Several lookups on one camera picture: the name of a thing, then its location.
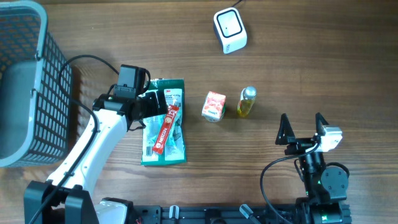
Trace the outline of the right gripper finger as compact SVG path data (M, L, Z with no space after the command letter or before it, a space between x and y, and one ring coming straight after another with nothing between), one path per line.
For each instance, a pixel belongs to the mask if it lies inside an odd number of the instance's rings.
M316 133L320 136L324 136L326 134L326 129L329 127L329 123L326 121L321 113L317 113L315 115L315 125Z
M276 145L288 145L295 142L295 134L286 113L280 117L280 126L275 140Z

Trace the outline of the red Nescafe coffee stick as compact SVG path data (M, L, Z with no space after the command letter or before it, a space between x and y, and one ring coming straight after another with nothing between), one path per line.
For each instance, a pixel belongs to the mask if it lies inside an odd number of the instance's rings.
M167 114L165 115L164 118L164 122L162 123L161 129L159 131L159 135L156 139L154 147L152 148L152 150L157 154L163 154L167 138L173 126L175 117L178 114L178 111L179 111L178 106L169 105Z

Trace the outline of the yellow oil bottle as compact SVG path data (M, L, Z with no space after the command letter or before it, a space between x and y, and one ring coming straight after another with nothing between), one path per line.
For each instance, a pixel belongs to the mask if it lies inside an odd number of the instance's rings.
M254 86L247 86L241 92L239 103L237 106L237 113L240 117L246 117L253 104L255 103L257 90Z

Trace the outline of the pink Kleenex tissue pack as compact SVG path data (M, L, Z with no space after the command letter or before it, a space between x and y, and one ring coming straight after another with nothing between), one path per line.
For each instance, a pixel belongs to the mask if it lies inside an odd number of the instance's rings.
M224 115L226 96L209 91L201 111L201 115L209 122L219 122Z

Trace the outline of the mint green wipes sachet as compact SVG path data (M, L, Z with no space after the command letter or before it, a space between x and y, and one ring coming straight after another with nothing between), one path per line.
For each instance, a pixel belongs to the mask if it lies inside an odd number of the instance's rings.
M147 156L154 155L152 148L154 147L154 143L159 135L160 128L161 128L164 118L165 118L165 115L159 115L159 116L154 116L151 118L146 118L144 120L145 124L149 128L149 130L147 131L147 141L146 141L146 143L147 143L146 155ZM165 155L171 154L172 151L177 148L177 143L175 142L174 134L175 133L178 134L177 126L179 125L179 122L180 122L180 115L177 115L177 117L175 118L175 121L173 123L173 126L169 132L169 136L167 138L167 142L166 142L165 149L164 149Z

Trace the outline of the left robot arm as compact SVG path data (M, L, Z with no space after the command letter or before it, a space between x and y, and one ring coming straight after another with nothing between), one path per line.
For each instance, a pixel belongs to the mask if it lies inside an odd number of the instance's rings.
M133 122L166 114L164 94L149 92L148 70L122 65L117 84L100 95L72 151L45 182L32 181L24 194L26 223L139 223L132 201L91 195L117 143Z

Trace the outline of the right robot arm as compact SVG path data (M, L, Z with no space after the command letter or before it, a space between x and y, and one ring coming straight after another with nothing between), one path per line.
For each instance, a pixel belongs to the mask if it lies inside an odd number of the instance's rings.
M291 223L351 223L347 199L349 170L338 162L325 162L323 154L333 150L343 139L342 130L315 115L316 133L311 138L296 138L288 116L281 115L275 140L286 145L285 155L297 156L294 164L304 183L306 196L298 198L291 212L278 209Z

